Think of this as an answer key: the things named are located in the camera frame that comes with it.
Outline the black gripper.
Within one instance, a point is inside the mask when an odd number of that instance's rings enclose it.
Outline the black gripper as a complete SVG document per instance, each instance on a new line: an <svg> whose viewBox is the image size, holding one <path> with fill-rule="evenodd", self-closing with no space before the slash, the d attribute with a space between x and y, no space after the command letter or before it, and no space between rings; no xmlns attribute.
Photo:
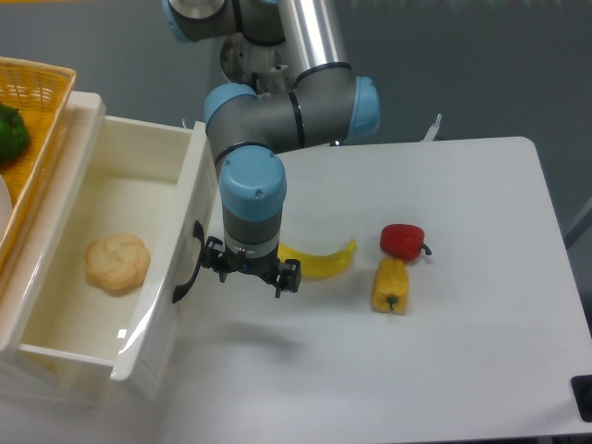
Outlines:
<svg viewBox="0 0 592 444"><path fill-rule="evenodd" d="M297 259L278 259L279 234L260 243L243 242L229 233L222 240L209 236L201 253L201 267L211 269L224 283L228 274L239 272L256 276L275 289L279 298L285 291L298 291L301 280L301 262Z"/></svg>

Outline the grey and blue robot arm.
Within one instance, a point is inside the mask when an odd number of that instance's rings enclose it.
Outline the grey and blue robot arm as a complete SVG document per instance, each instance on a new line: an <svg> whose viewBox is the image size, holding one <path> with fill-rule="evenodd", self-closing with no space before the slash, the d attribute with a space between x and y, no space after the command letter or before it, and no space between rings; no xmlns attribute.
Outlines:
<svg viewBox="0 0 592 444"><path fill-rule="evenodd" d="M198 268L239 272L277 292L295 292L296 259L278 257L287 180L280 155L374 133L380 103L373 81L352 72L334 1L166 1L177 39L240 35L260 48L285 46L293 83L260 94L252 80L228 82L205 98L203 117L221 197L224 236L200 243Z"/></svg>

